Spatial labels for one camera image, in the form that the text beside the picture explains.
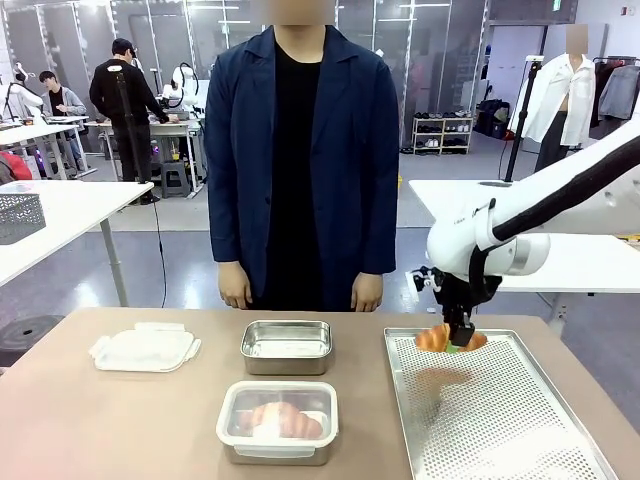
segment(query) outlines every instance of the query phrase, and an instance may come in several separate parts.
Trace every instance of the stool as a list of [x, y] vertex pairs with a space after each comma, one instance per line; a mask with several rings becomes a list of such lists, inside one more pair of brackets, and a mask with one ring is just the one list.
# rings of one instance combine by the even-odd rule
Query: stool
[[0, 367], [10, 367], [38, 343], [64, 317], [43, 315], [16, 320], [0, 329]]
[[[183, 197], [189, 196], [191, 193], [191, 187], [187, 180], [187, 170], [184, 168], [184, 163], [179, 162], [166, 162], [160, 165], [162, 171], [162, 198], [167, 198], [170, 195], [182, 195]], [[180, 180], [180, 186], [172, 187], [169, 185], [169, 179], [171, 174], [177, 174], [178, 180]]]

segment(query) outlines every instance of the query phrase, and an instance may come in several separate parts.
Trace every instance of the hand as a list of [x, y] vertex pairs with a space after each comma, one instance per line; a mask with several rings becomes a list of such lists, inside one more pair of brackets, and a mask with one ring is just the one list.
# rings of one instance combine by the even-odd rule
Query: hand
[[375, 312], [382, 303], [382, 275], [360, 273], [351, 289], [351, 308], [356, 312]]
[[218, 264], [218, 288], [220, 298], [230, 307], [246, 310], [247, 304], [253, 303], [249, 277], [240, 262]]

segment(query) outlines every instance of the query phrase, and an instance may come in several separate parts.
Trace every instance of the basket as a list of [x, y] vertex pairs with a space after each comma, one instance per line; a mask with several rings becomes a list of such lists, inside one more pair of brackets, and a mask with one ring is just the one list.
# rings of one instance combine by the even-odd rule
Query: basket
[[0, 194], [0, 245], [19, 242], [46, 225], [39, 195]]

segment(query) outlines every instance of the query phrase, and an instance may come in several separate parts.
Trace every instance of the shoe rack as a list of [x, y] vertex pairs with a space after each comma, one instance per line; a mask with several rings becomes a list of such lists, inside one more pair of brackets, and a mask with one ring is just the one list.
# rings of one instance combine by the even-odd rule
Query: shoe rack
[[[463, 126], [463, 131], [459, 131], [459, 127]], [[430, 126], [437, 128], [435, 132], [418, 132], [419, 127]], [[473, 117], [447, 117], [447, 118], [414, 118], [413, 130], [411, 135], [411, 144], [413, 146], [414, 155], [428, 155], [443, 153], [448, 154], [467, 154], [471, 145], [471, 133], [473, 132]], [[463, 138], [464, 145], [444, 145], [445, 141], [452, 138]], [[437, 146], [427, 146], [432, 141], [437, 142]], [[423, 146], [418, 146], [418, 142], [423, 142]]]

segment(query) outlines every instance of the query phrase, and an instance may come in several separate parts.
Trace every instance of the dark coat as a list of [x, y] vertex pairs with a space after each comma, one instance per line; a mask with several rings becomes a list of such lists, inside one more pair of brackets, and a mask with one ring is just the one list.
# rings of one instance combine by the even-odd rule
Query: dark coat
[[[275, 80], [271, 27], [218, 57], [205, 122], [213, 256], [240, 261], [257, 297], [266, 281]], [[328, 27], [310, 160], [328, 310], [350, 298], [358, 273], [395, 269], [398, 128], [389, 68]]]

